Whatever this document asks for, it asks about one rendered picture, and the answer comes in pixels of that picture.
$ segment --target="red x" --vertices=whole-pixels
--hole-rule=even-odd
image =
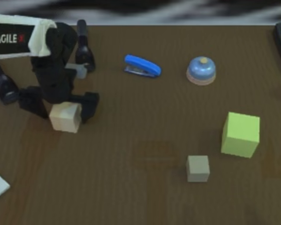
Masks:
[[[25,38],[25,35],[20,34],[20,35],[18,36],[18,42],[24,42],[24,38]]]

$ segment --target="black label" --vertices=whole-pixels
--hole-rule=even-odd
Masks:
[[[28,42],[34,27],[0,23],[0,55],[29,53]]]

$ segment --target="gray cube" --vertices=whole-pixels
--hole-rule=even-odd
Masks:
[[[188,156],[187,182],[207,182],[210,175],[208,156]]]

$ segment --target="brown table surface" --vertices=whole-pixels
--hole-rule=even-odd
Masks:
[[[11,184],[0,225],[281,225],[281,59],[272,29],[92,27],[97,70],[76,92],[97,91],[101,102],[79,133],[0,104],[0,175]],[[162,76],[124,73],[128,53],[156,62]],[[200,55],[217,65],[207,87],[185,76]],[[1,65],[20,87],[36,83],[28,58]],[[251,159],[220,153],[229,111],[261,117]],[[197,154],[209,156],[208,183],[186,182],[186,157]]]

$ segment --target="lime green block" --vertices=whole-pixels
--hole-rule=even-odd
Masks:
[[[251,158],[259,144],[260,118],[229,112],[221,153]]]

